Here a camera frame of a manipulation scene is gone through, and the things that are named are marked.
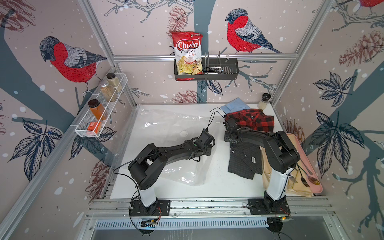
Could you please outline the red black plaid shirt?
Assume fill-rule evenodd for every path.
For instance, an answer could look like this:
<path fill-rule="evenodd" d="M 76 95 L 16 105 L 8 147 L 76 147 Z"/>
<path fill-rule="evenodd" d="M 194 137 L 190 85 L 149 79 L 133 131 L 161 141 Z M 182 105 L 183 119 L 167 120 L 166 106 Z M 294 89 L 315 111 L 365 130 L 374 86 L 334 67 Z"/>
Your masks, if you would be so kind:
<path fill-rule="evenodd" d="M 273 132 L 275 121 L 273 116 L 266 115 L 259 109 L 247 109 L 225 115 L 225 119 L 234 119 L 238 126 L 255 131 Z"/>

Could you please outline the grey pinstriped shirt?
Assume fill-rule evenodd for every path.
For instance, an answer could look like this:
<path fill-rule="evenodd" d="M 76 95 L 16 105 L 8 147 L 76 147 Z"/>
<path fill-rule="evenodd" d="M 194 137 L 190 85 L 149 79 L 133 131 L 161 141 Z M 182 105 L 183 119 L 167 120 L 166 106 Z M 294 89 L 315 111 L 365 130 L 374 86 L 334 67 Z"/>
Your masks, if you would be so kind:
<path fill-rule="evenodd" d="M 241 142 L 230 143 L 230 148 L 229 173 L 249 180 L 263 173 L 263 158 L 259 146 Z"/>

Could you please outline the clear plastic vacuum bag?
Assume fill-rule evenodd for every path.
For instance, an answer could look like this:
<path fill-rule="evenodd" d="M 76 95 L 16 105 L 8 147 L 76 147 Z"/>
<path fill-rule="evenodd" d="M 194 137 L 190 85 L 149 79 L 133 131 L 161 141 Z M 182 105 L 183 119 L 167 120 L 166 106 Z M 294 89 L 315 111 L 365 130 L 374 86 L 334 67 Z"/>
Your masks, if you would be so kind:
<path fill-rule="evenodd" d="M 171 147 L 182 144 L 185 140 L 198 137 L 204 128 L 213 137 L 223 129 L 223 118 L 218 113 L 209 111 L 172 112 L 164 106 L 143 106 L 137 114 L 124 159 L 130 162 L 149 144 L 157 147 Z M 185 138 L 181 131 L 187 131 Z M 167 164 L 160 174 L 161 178 L 188 186 L 203 186 L 208 182 L 212 157 L 202 157 L 200 162 L 181 160 Z"/>

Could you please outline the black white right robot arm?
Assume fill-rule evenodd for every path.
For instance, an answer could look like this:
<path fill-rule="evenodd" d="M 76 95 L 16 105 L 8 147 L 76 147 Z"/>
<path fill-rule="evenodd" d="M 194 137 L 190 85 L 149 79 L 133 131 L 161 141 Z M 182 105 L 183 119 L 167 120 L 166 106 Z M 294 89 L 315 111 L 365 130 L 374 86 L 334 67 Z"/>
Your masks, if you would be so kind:
<path fill-rule="evenodd" d="M 286 186 L 291 172 L 300 160 L 300 154 L 283 131 L 267 133 L 240 127 L 234 119 L 224 122 L 226 141 L 246 142 L 265 149 L 272 168 L 269 186 L 264 193 L 263 207 L 267 213 L 275 213 L 286 200 Z"/>

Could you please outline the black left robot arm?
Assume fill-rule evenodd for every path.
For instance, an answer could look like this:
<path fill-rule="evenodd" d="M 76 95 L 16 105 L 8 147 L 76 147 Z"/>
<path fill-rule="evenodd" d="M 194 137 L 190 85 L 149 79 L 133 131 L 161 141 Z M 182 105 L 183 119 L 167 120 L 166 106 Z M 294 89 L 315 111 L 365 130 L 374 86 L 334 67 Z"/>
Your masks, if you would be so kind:
<path fill-rule="evenodd" d="M 158 198 L 153 185 L 167 164 L 181 160 L 200 162 L 202 156 L 211 155 L 215 144 L 215 138 L 208 129 L 203 129 L 198 137 L 185 140 L 180 145 L 165 148 L 157 147 L 155 144 L 147 145 L 128 166 L 139 190 L 139 199 L 143 207 L 149 209 L 157 203 Z"/>

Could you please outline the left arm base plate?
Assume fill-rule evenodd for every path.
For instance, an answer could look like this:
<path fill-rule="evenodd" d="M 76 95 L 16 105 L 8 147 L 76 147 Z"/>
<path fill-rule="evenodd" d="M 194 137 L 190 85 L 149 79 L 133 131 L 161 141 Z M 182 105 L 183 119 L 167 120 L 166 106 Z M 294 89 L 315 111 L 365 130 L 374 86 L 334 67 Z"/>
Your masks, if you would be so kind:
<path fill-rule="evenodd" d="M 170 206 L 170 200 L 157 200 L 149 207 L 145 207 L 140 200 L 133 200 L 130 207 L 130 216 L 169 216 Z"/>

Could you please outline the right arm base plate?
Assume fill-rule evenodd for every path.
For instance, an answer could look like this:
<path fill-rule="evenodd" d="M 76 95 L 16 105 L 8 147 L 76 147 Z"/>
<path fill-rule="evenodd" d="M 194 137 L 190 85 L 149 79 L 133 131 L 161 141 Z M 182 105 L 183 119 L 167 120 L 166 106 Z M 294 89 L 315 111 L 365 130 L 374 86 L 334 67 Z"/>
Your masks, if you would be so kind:
<path fill-rule="evenodd" d="M 287 202 L 287 198 L 273 201 L 264 198 L 248 199 L 246 206 L 250 210 L 251 215 L 290 215 L 291 211 Z"/>

